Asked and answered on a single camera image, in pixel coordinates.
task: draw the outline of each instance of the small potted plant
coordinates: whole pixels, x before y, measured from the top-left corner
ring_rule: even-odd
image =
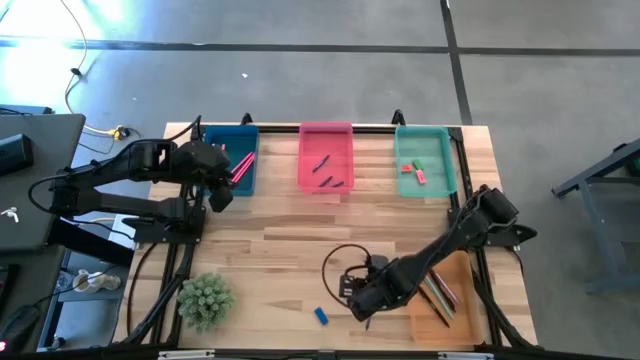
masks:
[[[217,326],[235,301],[231,288],[219,274],[202,274],[182,284],[178,312],[187,320],[187,326],[195,327],[198,333]]]

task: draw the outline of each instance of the pink bin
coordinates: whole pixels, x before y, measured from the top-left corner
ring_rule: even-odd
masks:
[[[348,194],[353,189],[351,123],[300,125],[298,186],[307,194]]]

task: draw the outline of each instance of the blue bin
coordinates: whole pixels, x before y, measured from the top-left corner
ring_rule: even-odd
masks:
[[[395,136],[398,192],[404,197],[445,197],[458,190],[446,128],[436,126],[398,126]],[[413,172],[403,174],[402,165],[419,160],[427,183],[418,182]]]
[[[258,167],[258,127],[253,125],[208,125],[204,141],[207,144],[225,145],[231,159],[232,170],[250,152],[255,153],[253,164],[233,189],[234,196],[251,196],[256,188]]]

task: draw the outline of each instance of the concrete floor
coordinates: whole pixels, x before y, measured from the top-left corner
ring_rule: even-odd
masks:
[[[460,46],[640,47],[634,0],[449,2]],[[437,0],[68,3],[91,39],[447,44]],[[78,38],[61,5],[44,0],[14,1],[0,35]],[[68,69],[80,56],[51,41],[0,48],[0,103],[65,112]],[[461,56],[461,63],[473,123],[490,126],[505,191],[521,210],[521,223],[540,232],[522,249],[540,344],[640,358],[640,291],[584,293],[583,283],[603,271],[591,228],[578,196],[557,201],[549,192],[640,136],[638,58]],[[410,123],[461,124],[446,54],[92,50],[89,68],[71,94],[74,110],[91,125],[125,124],[146,137],[161,135],[167,121],[198,114],[239,121],[247,111],[256,121],[387,123],[402,108]],[[108,146],[98,140],[82,138]],[[104,157],[78,148],[75,162]],[[123,182],[108,191],[144,196],[148,186]],[[60,329],[71,337],[72,312]]]

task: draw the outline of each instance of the wooden table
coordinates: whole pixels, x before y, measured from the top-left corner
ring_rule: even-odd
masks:
[[[167,124],[165,137],[186,125]],[[501,188],[489,129],[463,126],[462,131],[474,187],[487,184]],[[185,135],[176,142],[187,140]],[[377,314],[365,331],[363,323],[327,294],[320,268],[331,249],[347,242],[362,244],[371,253],[389,258],[423,248],[446,229],[449,199],[397,195],[393,136],[389,134],[354,135],[355,187],[350,195],[304,195],[296,184],[297,154],[298,134],[261,134],[255,194],[236,197],[223,213],[207,212],[191,276],[222,274],[231,283],[237,301],[214,332],[198,335],[183,323],[180,347],[427,349],[413,343],[406,308]],[[160,200],[177,196],[178,190],[177,185],[154,184],[149,196]],[[158,245],[143,264],[133,299],[134,326],[157,298],[167,248]],[[129,279],[142,253],[136,251]],[[504,249],[487,248],[486,253],[497,303],[520,333],[535,343],[518,261]],[[362,260],[363,255],[355,250],[335,254],[327,270],[334,291],[344,268]],[[318,306],[328,315],[331,326],[323,327],[317,321],[313,310]],[[167,307],[162,339],[169,332],[173,308],[174,302]],[[114,340],[125,337],[125,319],[123,305]],[[485,333],[489,339],[488,326]]]

